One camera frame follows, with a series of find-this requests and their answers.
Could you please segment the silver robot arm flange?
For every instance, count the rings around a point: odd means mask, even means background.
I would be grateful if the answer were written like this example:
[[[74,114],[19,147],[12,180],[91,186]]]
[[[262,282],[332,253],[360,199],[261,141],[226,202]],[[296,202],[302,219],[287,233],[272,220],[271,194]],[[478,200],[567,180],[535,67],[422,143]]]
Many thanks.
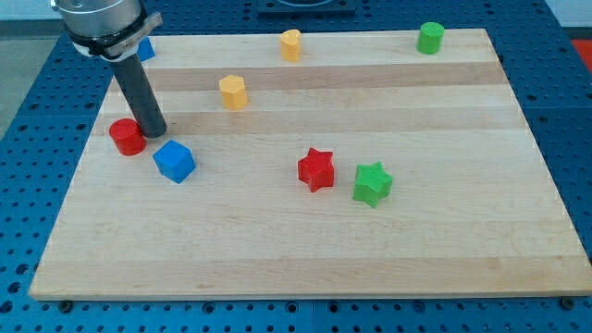
[[[50,0],[75,49],[84,56],[122,61],[138,52],[140,42],[163,24],[141,0]]]

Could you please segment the small blue block behind arm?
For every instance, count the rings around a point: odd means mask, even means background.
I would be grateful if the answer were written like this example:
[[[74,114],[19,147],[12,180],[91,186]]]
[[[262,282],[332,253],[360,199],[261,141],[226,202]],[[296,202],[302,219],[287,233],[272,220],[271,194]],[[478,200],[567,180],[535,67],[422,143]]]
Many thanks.
[[[149,37],[143,38],[138,46],[138,57],[143,62],[155,57],[155,51]]]

